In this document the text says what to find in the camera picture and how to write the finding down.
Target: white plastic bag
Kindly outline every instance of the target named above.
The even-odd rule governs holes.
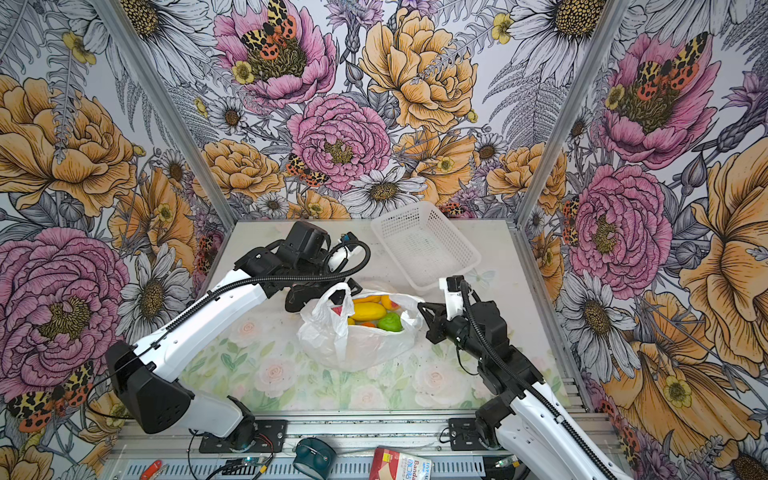
[[[330,296],[337,290],[344,291],[341,315],[334,312]],[[318,300],[310,300],[301,309],[304,324],[296,334],[304,352],[318,363],[332,369],[357,372],[379,365],[411,349],[424,325],[421,313],[416,309],[423,299],[401,293],[363,290],[355,298],[371,295],[389,295],[403,311],[400,315],[402,331],[387,332],[368,326],[348,325],[347,319],[354,314],[355,304],[349,285],[337,283]]]

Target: green fruit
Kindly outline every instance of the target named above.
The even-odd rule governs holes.
[[[379,328],[387,332],[402,332],[402,322],[400,315],[395,312],[389,312],[379,320]]]

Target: yellow fruit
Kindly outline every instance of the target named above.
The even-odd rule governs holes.
[[[389,295],[382,295],[381,303],[384,306],[384,308],[390,311],[397,310],[398,308],[400,308],[400,305],[398,305],[397,303],[389,299]]]
[[[355,305],[355,313],[352,318],[358,322],[370,322],[371,320],[378,320],[386,315],[386,308],[379,303],[357,303]]]
[[[355,298],[352,301],[354,303],[369,303],[369,302],[378,302],[379,299],[381,299],[381,296],[379,296],[379,295],[371,295],[371,296],[367,296],[365,298]]]

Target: robotic arm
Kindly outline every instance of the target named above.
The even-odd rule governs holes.
[[[478,360],[496,397],[475,413],[481,442],[515,453],[538,478],[630,480],[587,437],[555,398],[530,360],[510,345],[495,302],[483,302],[463,276],[440,279],[445,303],[420,303],[427,339],[450,339]]]
[[[363,251],[357,266],[340,271]],[[106,357],[115,393],[146,433],[179,425],[209,432],[233,452],[247,450],[257,436],[248,408],[234,397],[225,401],[188,389],[179,375],[236,319],[279,290],[290,287],[286,310],[298,312],[333,284],[359,272],[369,259],[370,249],[352,233],[331,248],[325,230],[296,222],[285,240],[254,248],[235,262],[212,291],[172,322],[134,345],[111,346]],[[348,283],[353,294],[361,290],[354,280]]]

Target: toy fruit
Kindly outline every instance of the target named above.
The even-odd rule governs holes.
[[[377,303],[377,302],[379,302],[380,299],[381,299],[381,296],[379,296],[379,295],[371,295],[371,296],[366,296],[366,297],[363,297],[363,298],[355,298],[352,301],[354,303],[370,303],[370,302]]]
[[[352,318],[358,322],[378,320],[386,315],[386,309],[380,303],[356,303]]]
[[[381,303],[384,306],[384,308],[386,308],[387,310],[390,310],[390,311],[397,310],[398,308],[400,308],[400,305],[398,305],[397,303],[395,303],[395,302],[393,302],[393,301],[391,301],[389,299],[389,295],[382,295],[381,296]]]
[[[402,331],[402,322],[400,321],[400,315],[395,312],[389,312],[379,320],[379,328],[386,330],[387,332],[400,332]]]

